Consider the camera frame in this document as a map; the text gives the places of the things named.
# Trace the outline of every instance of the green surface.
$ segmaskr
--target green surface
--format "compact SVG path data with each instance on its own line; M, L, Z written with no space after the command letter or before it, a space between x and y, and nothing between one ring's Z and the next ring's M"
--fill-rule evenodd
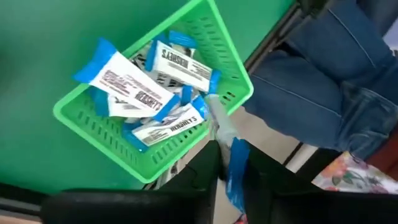
M228 113L252 95L249 75L214 0L188 2L126 49L124 56L130 58L156 35L167 30L178 30L193 37L197 42L194 57L221 71L217 93ZM124 140L122 119L96 116L88 88L82 84L61 99L54 107L55 116L141 182L154 181L208 133L208 125L200 124L141 153Z
M239 2L216 0L240 57L246 59L292 0ZM52 108L77 86L71 75L91 57L97 37L125 49L185 3L1 1L0 182L46 193L73 187L141 187L57 121Z

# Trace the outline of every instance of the white floor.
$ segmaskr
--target white floor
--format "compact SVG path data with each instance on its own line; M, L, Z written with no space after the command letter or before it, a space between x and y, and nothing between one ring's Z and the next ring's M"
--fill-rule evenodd
M284 136L268 128L263 120L245 112L242 107L231 115L231 119L235 127L239 127L238 131L244 139L248 140L251 144L279 162L284 162L299 143L294 138ZM184 157L184 160L189 161L193 158L207 142L208 138L202 140L202 142L189 151ZM229 203L225 195L225 184L219 181L213 223L231 224L235 222L239 216L239 211Z

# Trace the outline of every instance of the green plastic basket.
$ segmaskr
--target green plastic basket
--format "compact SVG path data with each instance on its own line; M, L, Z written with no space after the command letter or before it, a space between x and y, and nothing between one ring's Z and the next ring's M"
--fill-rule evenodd
M249 76L213 0L186 3L126 49L123 55L132 56L157 34L169 29L191 35L198 44L195 58L221 70L218 94L228 114L252 95ZM95 115L93 102L86 92L88 87L79 85L64 96L54 106L55 117L143 183L158 178L208 133L207 123L202 123L141 153L122 138L122 118Z

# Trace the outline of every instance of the denim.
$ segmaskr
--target denim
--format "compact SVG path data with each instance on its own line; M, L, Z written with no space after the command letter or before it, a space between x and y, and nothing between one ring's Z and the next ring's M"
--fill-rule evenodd
M366 159L398 120L398 61L354 1L337 1L251 75L247 112L318 147Z

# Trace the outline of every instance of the floral fabric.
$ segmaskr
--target floral fabric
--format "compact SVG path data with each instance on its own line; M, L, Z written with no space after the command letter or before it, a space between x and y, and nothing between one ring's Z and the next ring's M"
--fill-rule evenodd
M312 183L331 191L398 194L398 182L349 152L342 153Z

